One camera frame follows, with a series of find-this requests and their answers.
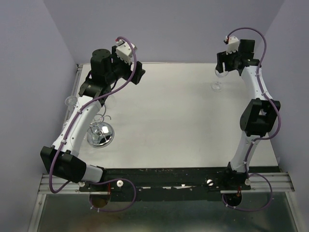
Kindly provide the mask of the removed wine glass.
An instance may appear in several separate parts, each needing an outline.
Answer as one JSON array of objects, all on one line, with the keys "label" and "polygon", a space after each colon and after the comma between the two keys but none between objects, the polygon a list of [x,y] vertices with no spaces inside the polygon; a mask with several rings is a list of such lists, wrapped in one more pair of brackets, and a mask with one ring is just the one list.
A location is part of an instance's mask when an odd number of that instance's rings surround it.
[{"label": "removed wine glass", "polygon": [[117,105],[117,99],[114,95],[110,95],[106,101],[105,101],[105,106],[107,109],[113,109]]},{"label": "removed wine glass", "polygon": [[217,76],[217,79],[211,82],[211,88],[215,92],[220,92],[223,89],[222,79],[229,74],[229,71],[223,70],[223,72],[219,72],[217,69],[215,69],[214,73]]}]

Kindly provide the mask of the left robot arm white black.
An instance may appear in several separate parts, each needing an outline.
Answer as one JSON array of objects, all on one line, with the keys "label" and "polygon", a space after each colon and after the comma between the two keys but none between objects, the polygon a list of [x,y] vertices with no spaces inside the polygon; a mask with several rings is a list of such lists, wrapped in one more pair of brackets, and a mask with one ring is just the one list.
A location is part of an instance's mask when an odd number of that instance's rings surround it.
[{"label": "left robot arm white black", "polygon": [[145,74],[136,51],[134,44],[124,43],[111,50],[97,49],[92,53],[91,70],[80,87],[72,115],[53,144],[43,147],[40,152],[49,174],[49,184],[56,176],[73,183],[90,182],[97,191],[106,188],[103,169],[86,164],[78,156],[95,115],[105,105],[107,97],[116,93],[112,84],[121,78],[126,85],[130,82],[138,84]]}]

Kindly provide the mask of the chrome wine glass rack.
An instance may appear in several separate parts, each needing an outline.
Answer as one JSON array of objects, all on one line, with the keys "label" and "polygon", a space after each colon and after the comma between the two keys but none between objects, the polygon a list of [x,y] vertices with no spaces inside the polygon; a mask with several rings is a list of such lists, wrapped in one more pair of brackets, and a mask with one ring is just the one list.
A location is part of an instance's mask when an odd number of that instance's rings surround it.
[{"label": "chrome wine glass rack", "polygon": [[107,107],[103,105],[103,112],[97,113],[87,130],[87,142],[93,148],[104,148],[108,146],[114,139],[114,129],[109,122],[112,119],[106,114]]}]

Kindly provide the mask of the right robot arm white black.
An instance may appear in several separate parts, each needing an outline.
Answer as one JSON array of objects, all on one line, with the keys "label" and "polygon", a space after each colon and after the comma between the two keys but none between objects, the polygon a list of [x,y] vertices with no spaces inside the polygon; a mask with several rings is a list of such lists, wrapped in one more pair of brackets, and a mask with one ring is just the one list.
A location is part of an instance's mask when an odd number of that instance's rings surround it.
[{"label": "right robot arm white black", "polygon": [[240,117],[241,139],[237,151],[229,162],[227,174],[222,184],[227,189],[239,185],[239,177],[244,178],[260,140],[272,130],[281,104],[269,95],[260,73],[260,61],[254,58],[254,40],[239,40],[235,36],[226,37],[227,50],[217,54],[215,73],[225,76],[237,71],[245,83],[251,97]]}]

